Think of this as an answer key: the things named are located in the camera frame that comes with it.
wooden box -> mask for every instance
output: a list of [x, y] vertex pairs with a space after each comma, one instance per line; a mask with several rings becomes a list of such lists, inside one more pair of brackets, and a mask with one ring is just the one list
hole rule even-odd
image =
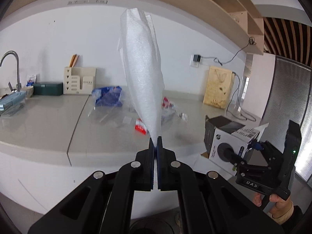
[[225, 109], [229, 103], [234, 77], [231, 70], [210, 66], [203, 103]]

floor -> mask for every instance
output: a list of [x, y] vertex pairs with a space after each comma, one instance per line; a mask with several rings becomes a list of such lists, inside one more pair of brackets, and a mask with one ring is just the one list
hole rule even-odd
[[[262, 165], [264, 164], [264, 159], [261, 159], [261, 155], [255, 152], [250, 159], [250, 164]], [[231, 178], [229, 182], [238, 189], [242, 194], [244, 194], [250, 200], [253, 198], [254, 192], [239, 186], [235, 183], [235, 177]], [[294, 185], [291, 191], [291, 199], [294, 205], [299, 205], [303, 212], [305, 212], [312, 200], [312, 189], [302, 182], [298, 177], [295, 177]], [[27, 208], [20, 206], [9, 198], [5, 197], [0, 193], [0, 203], [2, 204], [4, 210], [7, 212], [10, 219], [13, 221], [15, 226], [20, 230], [21, 233], [27, 234], [30, 226], [38, 221], [42, 214], [31, 211]], [[175, 234], [179, 234], [179, 227], [175, 223], [175, 215], [179, 211], [178, 208], [157, 214], [153, 217], [161, 218], [171, 225], [174, 229]]]

beige sleeve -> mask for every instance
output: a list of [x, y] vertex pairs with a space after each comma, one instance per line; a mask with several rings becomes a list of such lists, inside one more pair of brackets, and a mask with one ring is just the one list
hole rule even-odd
[[284, 215], [282, 215], [279, 218], [273, 218], [271, 213], [268, 213], [268, 216], [273, 219], [276, 223], [278, 223], [279, 225], [282, 225], [283, 223], [285, 223], [294, 213], [294, 203], [291, 205], [290, 210], [285, 213]]

beige storage box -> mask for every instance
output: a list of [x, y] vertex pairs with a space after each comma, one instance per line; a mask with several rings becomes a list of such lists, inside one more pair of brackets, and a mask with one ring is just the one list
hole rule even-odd
[[210, 66], [203, 103], [220, 109], [227, 108], [234, 84], [232, 71]]
[[91, 95], [95, 87], [96, 68], [73, 68], [64, 69], [64, 94]]

red package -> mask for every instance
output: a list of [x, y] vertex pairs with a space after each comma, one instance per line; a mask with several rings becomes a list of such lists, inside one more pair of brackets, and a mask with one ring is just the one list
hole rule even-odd
[[162, 108], [168, 109], [168, 108], [173, 108], [174, 104], [168, 100], [168, 98], [164, 97], [163, 98], [163, 104]]
[[146, 128], [145, 124], [143, 123], [143, 121], [141, 119], [137, 119], [135, 121], [135, 130], [137, 130], [140, 133], [146, 135], [147, 128]]

